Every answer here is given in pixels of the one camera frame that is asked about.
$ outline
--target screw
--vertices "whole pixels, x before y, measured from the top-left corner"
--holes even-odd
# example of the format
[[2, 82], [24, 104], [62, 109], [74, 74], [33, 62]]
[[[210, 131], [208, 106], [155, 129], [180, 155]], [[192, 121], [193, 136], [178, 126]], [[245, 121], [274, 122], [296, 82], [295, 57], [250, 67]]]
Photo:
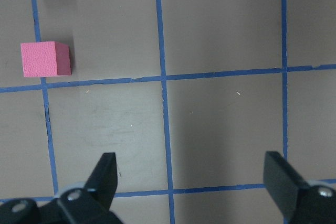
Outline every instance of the screw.
[[20, 212], [22, 210], [24, 210], [27, 206], [27, 202], [26, 201], [20, 201], [20, 203], [16, 204], [14, 207], [12, 207], [12, 212]]
[[75, 190], [73, 192], [71, 192], [69, 195], [68, 195], [68, 200], [72, 201], [72, 200], [76, 200], [80, 197], [81, 195], [81, 190]]
[[329, 189], [328, 187], [320, 187], [318, 190], [319, 194], [323, 197], [332, 197], [333, 193], [332, 190]]

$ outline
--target grid square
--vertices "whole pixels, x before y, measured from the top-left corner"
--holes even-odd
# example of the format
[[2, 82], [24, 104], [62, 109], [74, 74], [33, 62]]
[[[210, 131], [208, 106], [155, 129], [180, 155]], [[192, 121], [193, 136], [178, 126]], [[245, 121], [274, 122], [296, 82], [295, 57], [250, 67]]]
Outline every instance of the grid square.
[[281, 0], [162, 0], [168, 74], [281, 68]]
[[70, 46], [72, 76], [48, 82], [160, 75], [155, 0], [37, 2], [42, 40]]
[[113, 211], [123, 223], [170, 224], [167, 195], [115, 198]]
[[336, 0], [288, 0], [289, 66], [336, 63]]
[[40, 84], [23, 77], [20, 43], [35, 41], [30, 0], [1, 0], [0, 87]]
[[288, 160], [305, 179], [336, 177], [336, 71], [288, 74]]
[[60, 187], [86, 181], [102, 153], [116, 152], [118, 192], [167, 189], [160, 82], [48, 92]]
[[262, 183], [282, 151], [281, 75], [168, 82], [174, 188]]
[[41, 91], [0, 94], [0, 198], [52, 196]]
[[265, 189], [178, 194], [176, 224], [282, 224], [283, 217]]

